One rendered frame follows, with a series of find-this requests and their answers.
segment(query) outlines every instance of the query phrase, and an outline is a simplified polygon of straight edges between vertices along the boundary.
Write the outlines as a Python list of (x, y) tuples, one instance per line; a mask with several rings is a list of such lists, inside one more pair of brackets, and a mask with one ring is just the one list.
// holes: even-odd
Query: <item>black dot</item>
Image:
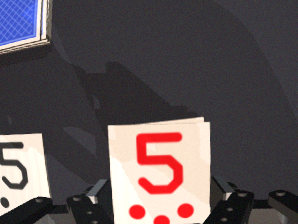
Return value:
[(1, 198), (0, 200), (1, 200), (1, 205), (4, 208), (8, 208), (9, 207), (9, 201), (6, 198)]

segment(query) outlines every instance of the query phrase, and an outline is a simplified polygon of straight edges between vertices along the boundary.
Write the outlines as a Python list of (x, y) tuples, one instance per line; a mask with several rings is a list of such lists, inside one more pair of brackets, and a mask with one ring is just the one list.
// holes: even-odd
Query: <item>red number 5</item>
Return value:
[(153, 185), (146, 178), (139, 179), (139, 185), (149, 194), (171, 194), (183, 182), (183, 167), (172, 156), (147, 156), (146, 143), (155, 142), (179, 142), (182, 135), (179, 132), (174, 133), (152, 133), (137, 135), (137, 160), (140, 165), (168, 165), (173, 169), (173, 180), (168, 185)]

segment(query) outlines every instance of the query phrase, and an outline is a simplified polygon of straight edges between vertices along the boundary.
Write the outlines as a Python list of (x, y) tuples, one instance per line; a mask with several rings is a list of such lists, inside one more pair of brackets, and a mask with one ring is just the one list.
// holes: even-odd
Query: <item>playing card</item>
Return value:
[(32, 198), (50, 198), (42, 134), (0, 135), (0, 149), (0, 216)]
[(116, 224), (202, 223), (209, 216), (209, 122), (112, 125), (108, 133)]

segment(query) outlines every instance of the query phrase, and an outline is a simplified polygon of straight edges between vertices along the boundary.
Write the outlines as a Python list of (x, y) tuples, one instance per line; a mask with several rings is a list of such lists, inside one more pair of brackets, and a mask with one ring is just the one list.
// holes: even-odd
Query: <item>number 5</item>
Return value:
[(173, 169), (173, 180), (168, 185), (153, 185), (146, 178), (139, 179), (139, 185), (149, 194), (171, 194), (183, 182), (183, 167), (172, 156), (147, 156), (146, 143), (153, 142), (179, 142), (182, 135), (179, 132), (174, 133), (152, 133), (137, 135), (137, 161), (140, 165), (168, 165)]
[(2, 177), (3, 182), (10, 188), (10, 189), (24, 189), (24, 187), (28, 183), (28, 176), (26, 167), (23, 166), (22, 163), (18, 160), (7, 160), (3, 157), (3, 149), (4, 148), (11, 148), (11, 149), (22, 149), (24, 147), (22, 142), (6, 142), (0, 143), (0, 165), (4, 166), (17, 166), (21, 172), (23, 179), (19, 184), (11, 183), (6, 177)]

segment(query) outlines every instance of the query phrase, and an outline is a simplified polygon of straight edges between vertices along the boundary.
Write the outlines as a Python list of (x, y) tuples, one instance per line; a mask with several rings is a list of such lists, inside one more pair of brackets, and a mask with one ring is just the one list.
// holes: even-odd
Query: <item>dark background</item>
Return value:
[(108, 124), (194, 116), (212, 175), (298, 194), (296, 24), (294, 1), (54, 0), (52, 45), (0, 58), (2, 133), (43, 133), (56, 204), (109, 178)]

